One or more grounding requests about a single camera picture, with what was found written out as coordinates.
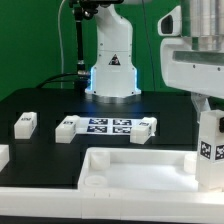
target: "white cable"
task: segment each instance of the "white cable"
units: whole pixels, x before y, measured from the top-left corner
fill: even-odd
[[[61,74],[64,74],[65,70],[65,59],[64,59],[64,47],[63,47],[63,40],[62,40],[62,33],[61,33],[61,13],[63,6],[66,0],[62,0],[59,11],[58,11],[58,35],[59,35],[59,42],[60,42],[60,52],[61,52]]]

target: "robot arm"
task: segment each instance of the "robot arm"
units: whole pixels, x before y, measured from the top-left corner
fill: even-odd
[[[158,23],[161,68],[167,86],[192,92],[198,113],[207,96],[224,98],[224,1],[182,0]]]
[[[79,1],[84,18],[95,16],[97,24],[97,61],[91,69],[91,84],[85,90],[87,98],[104,103],[126,103],[139,98],[141,91],[137,88],[137,69],[131,61],[133,28],[127,19],[117,14],[114,4],[142,2]]]

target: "white foam block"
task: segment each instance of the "white foam block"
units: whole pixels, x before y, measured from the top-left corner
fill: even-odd
[[[77,133],[79,121],[79,116],[67,116],[55,130],[56,143],[71,143]]]
[[[14,125],[15,139],[30,139],[37,126],[37,113],[23,113]]]
[[[157,119],[144,117],[141,122],[132,127],[130,142],[144,144],[156,131]]]
[[[110,167],[110,152],[99,150],[90,155],[91,167],[94,170],[106,170]]]
[[[197,163],[197,153],[188,153],[184,157],[184,171],[189,174],[195,174]]]
[[[9,162],[9,146],[0,145],[0,172]]]

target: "warning label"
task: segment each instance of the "warning label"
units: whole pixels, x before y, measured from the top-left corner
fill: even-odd
[[[121,65],[116,54],[111,59],[109,65]]]

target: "white block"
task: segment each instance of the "white block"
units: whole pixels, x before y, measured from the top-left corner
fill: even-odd
[[[144,144],[156,131],[157,119],[144,117],[139,125],[132,127],[130,142]]]
[[[9,146],[0,145],[0,172],[9,162]]]
[[[37,113],[23,113],[14,125],[15,139],[30,139],[37,126]]]
[[[79,121],[79,116],[67,116],[55,130],[56,143],[71,143],[76,135]]]
[[[205,191],[224,187],[224,133],[220,122],[224,111],[204,111],[200,117],[196,180]]]
[[[106,170],[110,167],[110,152],[106,150],[91,152],[91,167],[94,170]]]
[[[197,153],[189,153],[184,157],[184,171],[189,174],[195,174],[197,163]]]

